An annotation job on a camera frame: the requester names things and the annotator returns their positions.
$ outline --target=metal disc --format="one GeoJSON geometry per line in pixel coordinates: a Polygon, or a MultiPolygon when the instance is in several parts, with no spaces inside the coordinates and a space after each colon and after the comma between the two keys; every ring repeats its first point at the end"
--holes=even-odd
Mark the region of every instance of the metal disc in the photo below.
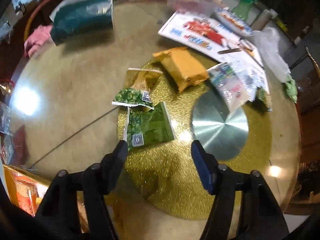
{"type": "Polygon", "coordinates": [[[229,160],[243,148],[249,127],[241,107],[230,114],[217,90],[210,90],[193,107],[191,130],[207,153],[217,160],[229,160]]]}

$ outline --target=pink cloth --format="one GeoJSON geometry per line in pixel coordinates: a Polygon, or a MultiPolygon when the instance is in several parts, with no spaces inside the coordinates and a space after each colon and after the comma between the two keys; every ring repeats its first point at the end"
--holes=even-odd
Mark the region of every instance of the pink cloth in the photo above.
{"type": "Polygon", "coordinates": [[[34,30],[24,43],[25,53],[31,57],[48,39],[51,40],[50,31],[52,25],[42,26],[34,30]]]}

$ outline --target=glass tabletop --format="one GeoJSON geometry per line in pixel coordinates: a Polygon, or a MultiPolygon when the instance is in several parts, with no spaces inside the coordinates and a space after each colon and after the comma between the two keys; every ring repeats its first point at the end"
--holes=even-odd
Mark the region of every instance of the glass tabletop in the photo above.
{"type": "MultiPolygon", "coordinates": [[[[118,142],[119,110],[111,101],[123,88],[129,67],[140,68],[152,53],[180,46],[157,34],[172,13],[161,2],[122,2],[114,6],[113,31],[48,45],[44,53],[29,60],[10,101],[15,113],[11,131],[24,125],[26,168],[52,179],[61,169],[83,171],[112,152],[118,142]]],[[[284,211],[298,172],[299,122],[282,84],[268,68],[266,73],[273,111],[267,113],[272,145],[264,178],[284,211]]],[[[199,239],[205,220],[185,220],[158,210],[130,182],[118,188],[121,201],[114,212],[124,237],[199,239]]]]}

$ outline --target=green bottle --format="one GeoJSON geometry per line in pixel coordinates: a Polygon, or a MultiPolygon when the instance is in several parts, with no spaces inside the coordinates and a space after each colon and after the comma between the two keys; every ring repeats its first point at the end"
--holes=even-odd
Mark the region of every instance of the green bottle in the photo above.
{"type": "Polygon", "coordinates": [[[240,0],[238,5],[233,8],[232,12],[234,12],[241,20],[246,21],[254,1],[256,0],[240,0]]]}

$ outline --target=teal bag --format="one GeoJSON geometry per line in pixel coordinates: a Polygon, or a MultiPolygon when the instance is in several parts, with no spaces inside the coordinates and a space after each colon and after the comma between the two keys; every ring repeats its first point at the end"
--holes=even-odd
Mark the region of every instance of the teal bag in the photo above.
{"type": "Polygon", "coordinates": [[[50,35],[58,45],[68,37],[110,27],[112,28],[112,1],[84,0],[60,8],[50,35]]]}

